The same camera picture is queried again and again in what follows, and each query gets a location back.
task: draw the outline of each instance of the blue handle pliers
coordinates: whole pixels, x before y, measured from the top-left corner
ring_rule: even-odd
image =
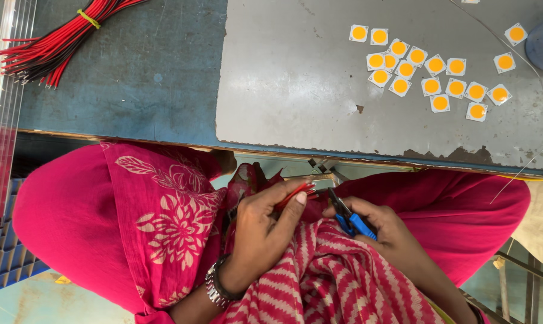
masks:
[[[335,208],[335,217],[337,218],[344,232],[351,237],[354,237],[359,233],[377,240],[375,228],[373,228],[372,231],[367,225],[365,225],[361,217],[359,217],[356,213],[352,213],[351,210],[349,210],[349,208],[347,208],[347,206],[343,203],[341,198],[335,195],[333,188],[328,188],[327,191],[329,192],[331,203]]]

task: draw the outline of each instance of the pink clothing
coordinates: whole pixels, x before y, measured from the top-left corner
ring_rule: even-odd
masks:
[[[137,323],[172,323],[163,310],[202,283],[222,252],[226,206],[232,208],[242,194],[261,189],[253,187],[249,172],[238,172],[236,177],[251,189],[231,183],[226,198],[226,189],[215,191],[209,183],[219,172],[211,155],[187,148],[106,142],[87,146],[28,177],[17,197],[14,228],[40,259],[136,314]],[[505,242],[527,210],[529,191],[522,181],[512,182],[489,204],[506,181],[427,170],[347,181],[336,192],[391,206],[460,285]],[[367,316],[379,322],[394,317],[404,322],[411,318],[408,313],[418,310],[434,318],[401,273],[369,247],[338,234],[334,221],[319,220],[326,206],[325,196],[308,204],[282,261],[251,285],[249,300],[235,303],[215,321],[250,316],[267,320],[270,300],[278,298],[284,299],[275,308],[282,311],[273,312],[279,317],[272,319],[280,322],[307,322],[312,315],[324,320]],[[385,286],[385,280],[400,284]],[[405,290],[397,292],[394,286]],[[356,297],[348,300],[350,292]],[[398,293],[407,293],[415,308],[399,307],[403,303]],[[286,303],[295,311],[285,308]],[[353,311],[359,305],[364,307]],[[321,307],[325,314],[314,312]]]

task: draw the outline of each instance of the black bracelet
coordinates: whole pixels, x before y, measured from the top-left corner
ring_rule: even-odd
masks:
[[[230,256],[230,254],[224,254],[219,257],[219,260],[225,260],[227,257]],[[213,276],[213,286],[216,288],[217,293],[219,293],[222,297],[229,300],[241,300],[243,296],[246,294],[245,291],[240,293],[231,293],[221,285],[219,282],[219,267],[223,264],[223,262],[217,262],[216,266],[214,268],[215,270],[215,276]]]

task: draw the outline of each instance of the transparent plastic strip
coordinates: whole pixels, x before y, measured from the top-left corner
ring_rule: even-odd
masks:
[[[2,13],[0,39],[30,38],[33,30],[37,0],[5,0]],[[0,50],[9,42],[0,41]],[[8,195],[9,175],[17,135],[17,122],[22,104],[23,85],[15,78],[1,74],[0,56],[0,227]]]

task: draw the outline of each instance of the rubber band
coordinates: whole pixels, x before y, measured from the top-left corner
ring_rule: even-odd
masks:
[[[90,23],[92,23],[92,25],[95,26],[95,29],[99,29],[101,27],[100,24],[97,23],[97,21],[95,21],[95,19],[92,19],[90,18],[88,15],[85,14],[85,12],[81,9],[78,9],[77,10],[77,13],[79,13],[81,15],[81,17],[85,18],[87,21],[89,21]]]

